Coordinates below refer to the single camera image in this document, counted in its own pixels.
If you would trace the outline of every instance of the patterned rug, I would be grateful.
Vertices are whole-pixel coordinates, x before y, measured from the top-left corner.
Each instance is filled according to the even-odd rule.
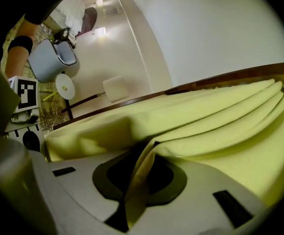
[[[8,32],[6,36],[5,43],[3,45],[3,58],[0,62],[0,67],[3,71],[5,71],[6,62],[7,62],[7,50],[10,42],[15,38],[17,31],[23,21],[23,18],[19,20],[19,22]],[[40,25],[38,32],[33,40],[33,48],[39,45],[41,41],[44,39],[54,40],[53,34],[45,25]],[[26,62],[23,74],[24,77],[35,78],[33,71],[28,62]],[[57,107],[61,106],[63,108],[66,107],[65,100],[60,95],[55,95],[52,98],[49,98],[47,101],[43,102],[43,98],[47,97],[50,93],[53,93],[56,89],[55,80],[52,80],[48,83],[39,82],[39,92],[38,93],[38,102],[39,102],[39,112],[40,112],[40,125],[44,135],[50,133],[53,130],[53,125],[57,125],[59,123],[66,122],[70,120],[68,114],[65,114],[63,119],[58,118],[56,115]]]

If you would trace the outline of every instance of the black object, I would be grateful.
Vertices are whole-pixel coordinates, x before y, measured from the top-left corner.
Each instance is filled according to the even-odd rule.
[[[25,19],[33,24],[41,24],[62,0],[36,0],[32,1]]]
[[[74,171],[76,171],[75,168],[73,168],[73,167],[66,167],[66,168],[54,170],[53,173],[54,173],[55,177],[58,177],[58,176],[62,176],[62,175],[74,172]]]
[[[55,40],[65,41],[68,39],[70,28],[65,28],[54,35]]]
[[[21,46],[23,48],[26,48],[30,54],[32,50],[32,46],[33,46],[33,41],[28,36],[18,36],[13,41],[11,41],[8,47],[8,52],[11,48],[16,47],[16,46]]]
[[[119,202],[117,211],[105,223],[122,231],[129,230],[125,212],[124,195],[128,189],[131,174],[138,157],[145,146],[131,150],[106,163],[100,164],[93,172],[93,183],[107,199]],[[185,188],[187,177],[178,166],[164,158],[155,157],[147,176],[150,196],[146,206],[165,205],[174,200]]]
[[[253,218],[253,216],[227,190],[215,192],[213,193],[213,196],[216,198],[235,228],[240,227]]]
[[[22,142],[28,150],[40,152],[40,140],[33,131],[30,131],[29,127],[22,137]]]

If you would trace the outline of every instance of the round white table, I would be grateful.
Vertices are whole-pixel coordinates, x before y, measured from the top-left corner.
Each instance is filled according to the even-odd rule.
[[[74,84],[66,74],[59,74],[56,77],[56,89],[60,96],[66,100],[71,100],[75,96]]]

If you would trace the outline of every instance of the small side table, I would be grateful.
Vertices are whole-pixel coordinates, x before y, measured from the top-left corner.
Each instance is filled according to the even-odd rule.
[[[55,84],[56,84],[56,91],[54,91],[51,95],[44,98],[43,101],[48,100],[57,93],[66,100],[71,100],[74,98],[75,96],[74,84],[71,78],[68,77],[66,74],[60,73],[59,75],[57,75]]]

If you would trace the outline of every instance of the folded fabric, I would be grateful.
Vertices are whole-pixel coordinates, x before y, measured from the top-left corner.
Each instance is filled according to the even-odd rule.
[[[179,94],[140,102],[51,132],[46,145],[51,161],[93,156],[132,147],[233,106],[274,83],[274,79],[233,87]]]
[[[159,154],[212,165],[271,205],[284,191],[282,133],[284,84],[271,79],[152,98],[54,131],[46,144],[56,161],[147,143],[133,170],[127,202],[145,183]]]

